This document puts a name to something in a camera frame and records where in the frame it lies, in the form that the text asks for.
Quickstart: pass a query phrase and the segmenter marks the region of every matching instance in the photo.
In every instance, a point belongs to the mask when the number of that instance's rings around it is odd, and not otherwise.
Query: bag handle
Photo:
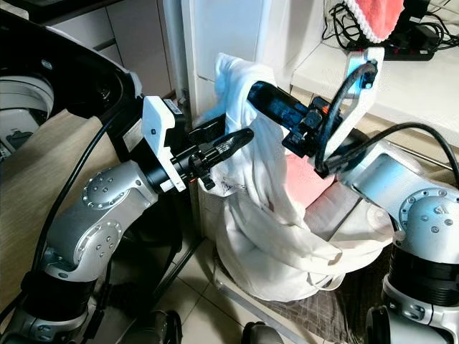
[[[341,285],[341,283],[344,281],[344,277],[346,276],[346,274],[335,274],[335,275],[332,275],[331,276],[331,280],[330,282],[327,284],[326,287],[322,287],[322,286],[319,286],[317,285],[317,283],[315,283],[313,281],[313,279],[311,278],[311,274],[308,274],[308,282],[313,285],[314,287],[316,287],[318,290],[325,290],[325,291],[331,291],[331,290],[335,290],[337,287],[339,287]]]

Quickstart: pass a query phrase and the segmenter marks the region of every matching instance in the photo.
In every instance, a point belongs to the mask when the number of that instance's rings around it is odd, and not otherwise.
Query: black hose
[[[120,113],[123,112],[123,109],[124,107],[122,107],[116,114],[114,114],[112,118],[106,124],[104,124],[104,126],[101,129],[99,129],[97,134],[95,134],[94,138],[91,140],[91,142],[89,143],[89,145],[87,146],[83,154],[81,155],[81,158],[79,159],[77,165],[75,166],[72,173],[70,174],[70,177],[67,179],[64,186],[62,187],[62,190],[59,192],[59,195],[57,196],[55,202],[53,203],[51,209],[49,210],[48,216],[46,220],[44,221],[44,225],[40,232],[38,242],[37,242],[37,247],[34,253],[34,261],[32,262],[32,268],[31,268],[32,272],[36,272],[39,269],[39,265],[42,260],[44,248],[46,246],[46,238],[48,235],[48,231],[49,231],[49,228],[51,227],[52,222],[55,219],[55,216],[56,216],[57,211],[59,210],[59,207],[61,206],[62,202],[67,196],[70,188],[72,187],[73,183],[78,177],[78,174],[81,172],[82,167],[85,165],[85,162],[89,158],[94,147],[98,144],[99,140],[106,133],[107,129],[110,127],[113,121],[118,117]]]
[[[448,161],[454,173],[456,185],[459,186],[459,166],[458,166],[458,162],[456,160],[455,154],[453,152],[453,149],[448,144],[446,139],[439,132],[437,132],[434,128],[430,127],[429,125],[422,124],[422,123],[408,122],[408,123],[401,123],[401,124],[394,125],[380,132],[379,134],[375,135],[373,138],[370,138],[368,141],[365,141],[358,147],[355,147],[354,149],[350,150],[348,153],[344,154],[343,156],[340,156],[337,158],[329,158],[324,163],[324,166],[329,171],[335,171],[338,167],[356,158],[359,154],[363,153],[368,147],[370,147],[371,145],[374,145],[379,140],[385,138],[386,136],[392,133],[395,133],[396,131],[400,131],[400,130],[404,130],[408,128],[420,129],[420,130],[428,132],[431,136],[433,136],[433,138],[440,144],[441,148],[445,151],[445,154],[448,157]]]
[[[0,325],[3,323],[3,321],[6,319],[9,313],[11,313],[14,308],[17,307],[17,305],[22,301],[22,299],[26,296],[26,292],[21,291],[13,301],[9,303],[0,313]]]
[[[336,117],[339,114],[339,107],[343,103],[347,96],[347,92],[351,89],[352,85],[360,79],[360,77],[366,73],[377,73],[377,68],[374,64],[367,62],[358,66],[343,82],[340,86],[335,97],[331,101],[330,108],[328,109],[328,117],[325,124],[322,126],[322,131],[318,141],[318,151],[315,159],[316,170],[324,172],[324,156],[327,142],[331,135],[331,130],[335,122]]]

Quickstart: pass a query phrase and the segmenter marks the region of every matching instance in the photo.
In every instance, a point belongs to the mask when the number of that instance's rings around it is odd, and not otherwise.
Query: white fabric
[[[227,197],[216,233],[217,250],[242,289],[264,300],[287,302],[338,287],[346,272],[377,258],[391,242],[392,226],[384,212],[368,217],[377,208],[361,202],[356,215],[344,221],[346,231],[338,230],[330,241],[311,232],[303,220],[304,207],[290,200],[284,188],[282,130],[247,101],[259,80],[275,85],[271,69],[219,54],[215,82],[219,104],[200,122],[226,113],[227,133],[247,126],[255,133],[251,143],[211,172],[216,186],[210,193]],[[335,189],[331,193],[343,192]],[[326,224],[340,207],[337,201],[318,209],[318,221]]]

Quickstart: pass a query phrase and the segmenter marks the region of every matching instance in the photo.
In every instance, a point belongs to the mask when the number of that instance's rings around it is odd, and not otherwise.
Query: laundry bag
[[[226,133],[249,127],[255,134],[211,171],[215,187],[206,192],[224,198],[217,251],[244,291],[263,300],[301,300],[337,288],[347,272],[373,262],[393,228],[385,211],[333,176],[321,179],[307,157],[282,146],[283,129],[247,101],[257,81],[275,85],[273,71],[219,54],[218,104],[195,123],[226,113]]]

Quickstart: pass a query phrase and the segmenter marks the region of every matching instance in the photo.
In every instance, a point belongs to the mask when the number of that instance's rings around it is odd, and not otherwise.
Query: white plastic bracket
[[[384,59],[384,48],[371,47],[363,52],[350,52],[347,59],[346,75],[351,74],[358,66],[375,59],[378,62],[378,73],[374,79],[373,85],[368,89],[361,89],[360,86],[354,84],[348,91],[347,99],[352,99],[348,109],[342,115],[343,122],[340,124],[335,133],[328,140],[325,149],[324,158],[327,159],[333,152],[343,143],[344,139],[349,135],[352,128],[361,120],[362,117],[373,106],[376,100],[379,79],[381,77],[382,62]]]
[[[160,97],[153,96],[143,99],[142,134],[170,178],[161,184],[164,192],[173,187],[179,191],[186,189],[185,183],[172,165],[171,159],[174,156],[171,153],[171,148],[164,146],[166,131],[174,127],[174,114]]]

